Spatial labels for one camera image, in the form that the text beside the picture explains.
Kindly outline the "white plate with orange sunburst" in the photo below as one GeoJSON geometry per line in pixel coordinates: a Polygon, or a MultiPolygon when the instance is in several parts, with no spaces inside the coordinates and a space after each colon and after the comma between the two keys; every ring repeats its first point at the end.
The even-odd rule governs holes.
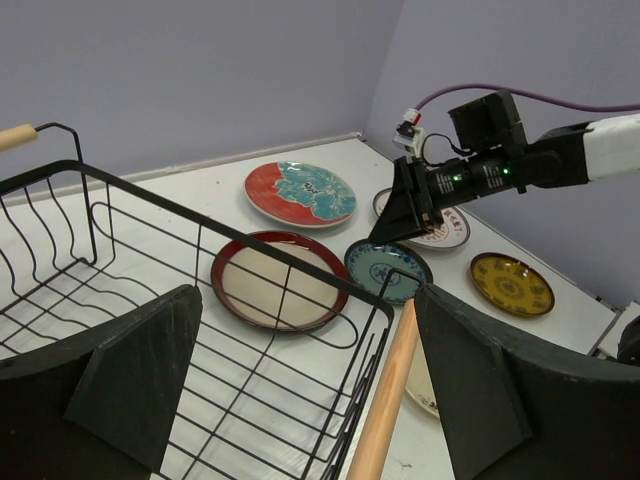
{"type": "Polygon", "coordinates": [[[442,214],[444,224],[441,227],[430,234],[403,240],[402,244],[431,250],[451,250],[464,245],[471,234],[465,215],[456,207],[446,208],[442,214]]]}

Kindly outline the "dark red rimmed cream plate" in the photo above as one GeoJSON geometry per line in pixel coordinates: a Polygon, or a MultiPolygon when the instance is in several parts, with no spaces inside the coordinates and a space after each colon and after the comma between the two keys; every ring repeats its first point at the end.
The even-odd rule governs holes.
{"type": "Polygon", "coordinates": [[[210,277],[217,299],[237,318],[284,332],[325,325],[349,299],[347,292],[239,241],[219,251],[210,277]]]}

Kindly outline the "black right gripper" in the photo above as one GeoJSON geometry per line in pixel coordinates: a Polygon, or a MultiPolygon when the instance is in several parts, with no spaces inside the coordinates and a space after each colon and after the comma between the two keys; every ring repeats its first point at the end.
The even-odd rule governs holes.
{"type": "Polygon", "coordinates": [[[439,211],[516,189],[527,182],[520,159],[504,149],[453,158],[431,169],[425,158],[411,155],[394,161],[392,190],[368,240],[376,245],[419,237],[433,230],[439,211]]]}

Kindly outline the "cream plate with black sprig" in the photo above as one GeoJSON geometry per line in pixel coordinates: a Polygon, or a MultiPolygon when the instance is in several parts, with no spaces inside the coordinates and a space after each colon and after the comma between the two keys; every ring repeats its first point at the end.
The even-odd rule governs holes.
{"type": "Polygon", "coordinates": [[[439,409],[420,340],[417,340],[405,384],[405,392],[423,410],[439,418],[439,409]]]}

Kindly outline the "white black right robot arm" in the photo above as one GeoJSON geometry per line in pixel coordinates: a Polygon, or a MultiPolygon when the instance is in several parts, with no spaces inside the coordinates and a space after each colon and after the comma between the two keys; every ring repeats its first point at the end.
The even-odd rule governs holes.
{"type": "Polygon", "coordinates": [[[499,145],[432,169],[398,158],[390,197],[369,241],[382,245],[421,236],[443,224],[444,209],[503,191],[570,187],[638,171],[637,114],[556,128],[531,144],[499,145]]]}

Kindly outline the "red and teal floral plate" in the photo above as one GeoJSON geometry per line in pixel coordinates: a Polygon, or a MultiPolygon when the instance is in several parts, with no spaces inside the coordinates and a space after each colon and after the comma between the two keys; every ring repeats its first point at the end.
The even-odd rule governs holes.
{"type": "Polygon", "coordinates": [[[302,228],[328,228],[349,220],[357,199],[350,185],[320,166],[291,161],[263,164],[244,181],[250,204],[267,217],[302,228]]]}

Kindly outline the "blue patterned teal plate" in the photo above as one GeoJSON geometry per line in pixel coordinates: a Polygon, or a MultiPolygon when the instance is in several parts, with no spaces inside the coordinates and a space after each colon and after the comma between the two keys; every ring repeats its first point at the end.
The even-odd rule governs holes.
{"type": "Polygon", "coordinates": [[[344,254],[344,265],[353,284],[389,304],[403,305],[419,288],[433,282],[428,264],[397,243],[354,242],[344,254]]]}

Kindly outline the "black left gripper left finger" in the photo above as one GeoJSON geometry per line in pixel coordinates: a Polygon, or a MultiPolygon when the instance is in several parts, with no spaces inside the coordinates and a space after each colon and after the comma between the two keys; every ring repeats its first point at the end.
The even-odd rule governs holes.
{"type": "Polygon", "coordinates": [[[4,479],[148,479],[160,471],[202,315],[181,285],[1,363],[4,479]]]}

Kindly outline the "black wire dish rack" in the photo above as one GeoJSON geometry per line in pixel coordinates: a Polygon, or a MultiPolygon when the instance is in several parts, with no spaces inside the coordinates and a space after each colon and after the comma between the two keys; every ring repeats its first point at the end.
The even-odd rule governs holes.
{"type": "Polygon", "coordinates": [[[159,472],[148,479],[342,479],[392,335],[393,310],[352,284],[342,258],[364,237],[391,163],[358,140],[138,184],[63,161],[1,184],[1,363],[124,315],[181,286],[202,315],[159,472]],[[354,191],[344,223],[302,228],[256,210],[255,168],[308,163],[354,191]],[[217,299],[211,267],[239,241],[349,294],[312,330],[246,323],[217,299]]]}

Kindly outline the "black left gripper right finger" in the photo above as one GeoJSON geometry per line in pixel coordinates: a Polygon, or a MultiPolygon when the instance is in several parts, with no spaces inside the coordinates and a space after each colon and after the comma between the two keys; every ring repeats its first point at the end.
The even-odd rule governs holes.
{"type": "Polygon", "coordinates": [[[550,343],[432,284],[415,308],[455,478],[638,478],[638,367],[550,343]]]}

